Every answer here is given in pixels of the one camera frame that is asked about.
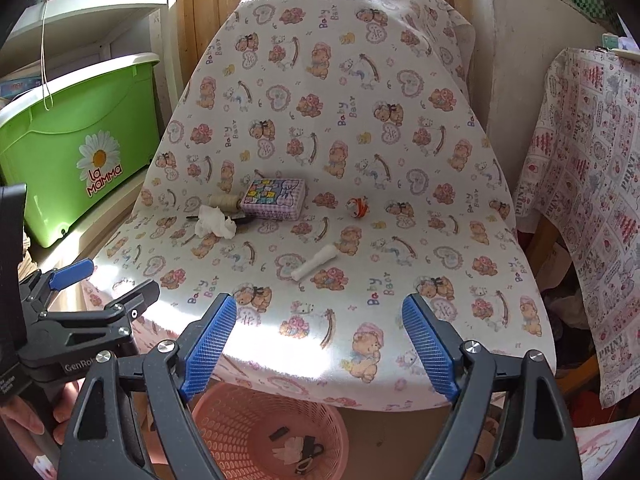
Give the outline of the left hand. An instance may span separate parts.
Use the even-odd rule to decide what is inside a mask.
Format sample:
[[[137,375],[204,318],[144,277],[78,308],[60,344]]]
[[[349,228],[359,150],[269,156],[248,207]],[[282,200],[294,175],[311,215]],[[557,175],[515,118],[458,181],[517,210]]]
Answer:
[[[53,410],[53,416],[58,422],[58,426],[53,430],[53,439],[57,444],[64,443],[68,421],[83,384],[82,379],[77,382],[68,382],[63,389],[60,402]],[[35,448],[32,435],[41,436],[46,430],[35,411],[19,396],[2,406],[1,419],[23,452],[32,452]]]

